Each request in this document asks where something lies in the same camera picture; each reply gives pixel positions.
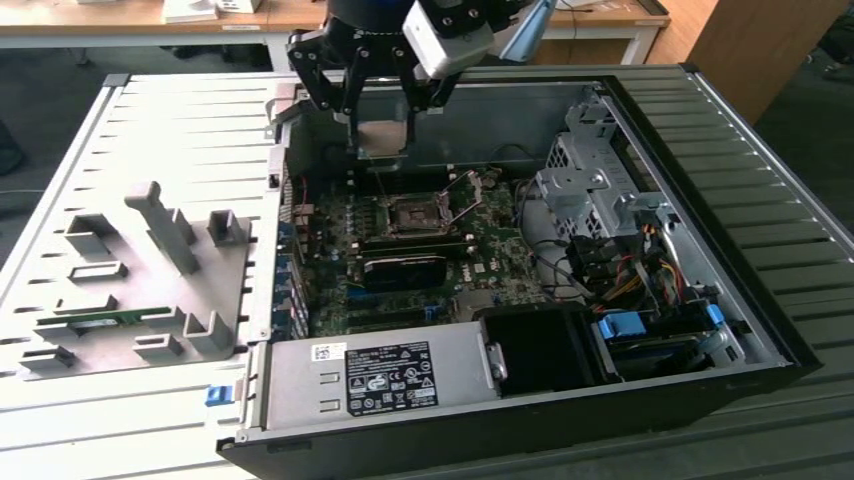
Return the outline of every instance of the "robotic arm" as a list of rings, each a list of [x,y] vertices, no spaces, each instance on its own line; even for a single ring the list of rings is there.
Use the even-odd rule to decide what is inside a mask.
[[[327,0],[322,30],[302,35],[288,57],[316,108],[350,126],[358,150],[358,103],[366,80],[398,77],[408,103],[407,144],[415,115],[444,106],[466,68],[494,47],[494,32],[522,27],[502,58],[524,61],[542,38],[558,0]],[[332,84],[323,71],[343,69]]]

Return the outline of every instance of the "table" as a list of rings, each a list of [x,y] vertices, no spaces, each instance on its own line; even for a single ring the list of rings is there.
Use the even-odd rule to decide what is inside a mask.
[[[163,24],[161,0],[77,5],[75,0],[4,0],[0,48],[131,47],[155,45],[267,45],[274,71],[291,70],[286,46],[296,29],[316,29],[326,3],[264,0],[254,14]],[[651,16],[634,0],[608,0],[591,13],[556,12],[546,39],[626,39],[623,64],[643,63],[666,16]]]
[[[854,454],[854,291],[839,284],[853,277],[854,265],[826,261],[827,255],[851,255],[851,238],[843,227],[702,76],[686,74],[675,66],[528,68],[539,75],[615,75],[623,82],[749,261],[766,281],[774,280],[778,299],[798,320],[801,334],[825,367],[791,387],[743,399],[671,432],[448,466],[408,478],[512,473],[519,479],[626,478],[626,472],[632,478],[747,478],[763,474],[778,480],[849,478]],[[471,74],[488,78],[500,72],[502,68],[492,68]],[[91,190],[77,190],[91,186],[88,176],[97,176],[104,168],[120,169],[121,162],[139,155],[172,158],[176,167],[195,164],[197,175],[208,181],[231,179],[228,190],[215,189],[205,200],[239,215],[264,217],[259,208],[270,145],[263,137],[264,104],[280,81],[295,81],[295,77],[276,73],[135,75],[127,85],[101,89],[0,271],[0,302],[20,301],[8,298],[7,286],[31,279],[21,273],[23,264],[39,258],[39,239],[49,239],[61,226],[57,217],[63,209],[96,203],[96,199],[85,203]],[[224,105],[223,95],[239,103]],[[192,140],[160,144],[145,141],[152,128],[160,134],[196,133]],[[179,176],[173,181],[185,179]],[[191,216],[215,208],[212,203],[205,209],[199,205],[191,201],[177,206]],[[255,255],[258,250],[251,251],[250,260]],[[803,277],[813,279],[810,291],[797,290]],[[33,283],[28,288],[43,286]],[[247,290],[244,305],[252,305],[255,294]],[[240,323],[242,341],[250,323]],[[234,433],[240,409],[236,404],[204,406],[208,384],[223,385],[242,376],[248,353],[220,362],[24,382],[11,372],[29,335],[25,322],[15,316],[3,319],[4,478],[251,478],[215,453],[216,439]],[[827,470],[818,471],[821,466]]]

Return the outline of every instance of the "motherboard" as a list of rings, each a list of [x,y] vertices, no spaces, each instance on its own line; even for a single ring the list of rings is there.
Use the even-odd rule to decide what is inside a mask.
[[[396,180],[354,174],[295,209],[312,337],[466,322],[544,300],[515,223],[524,180],[498,168]]]

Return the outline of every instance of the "desk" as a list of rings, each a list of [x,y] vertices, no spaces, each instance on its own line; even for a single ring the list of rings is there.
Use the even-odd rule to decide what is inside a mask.
[[[326,3],[264,0],[255,14],[220,14],[215,21],[165,25],[161,0],[77,5],[75,0],[4,0],[0,48],[131,47],[260,43],[275,71],[290,71],[286,46],[296,29],[315,29]],[[643,63],[667,17],[651,16],[634,0],[608,0],[592,13],[556,12],[546,39],[624,39],[623,64]]]

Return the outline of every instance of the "table leg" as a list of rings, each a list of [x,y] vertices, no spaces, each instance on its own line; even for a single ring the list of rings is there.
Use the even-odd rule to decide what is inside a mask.
[[[653,43],[655,42],[655,36],[658,35],[659,27],[639,27],[635,36],[628,41],[628,47],[623,54],[623,65],[642,65],[646,62],[646,57],[650,54]]]
[[[71,47],[67,49],[71,58],[75,59],[75,64],[79,66],[89,64],[89,57],[87,55],[85,48]]]
[[[272,71],[290,73],[292,72],[291,62],[288,61],[288,37],[290,33],[280,33],[268,35],[266,44],[267,51],[270,52],[270,62],[272,63]]]

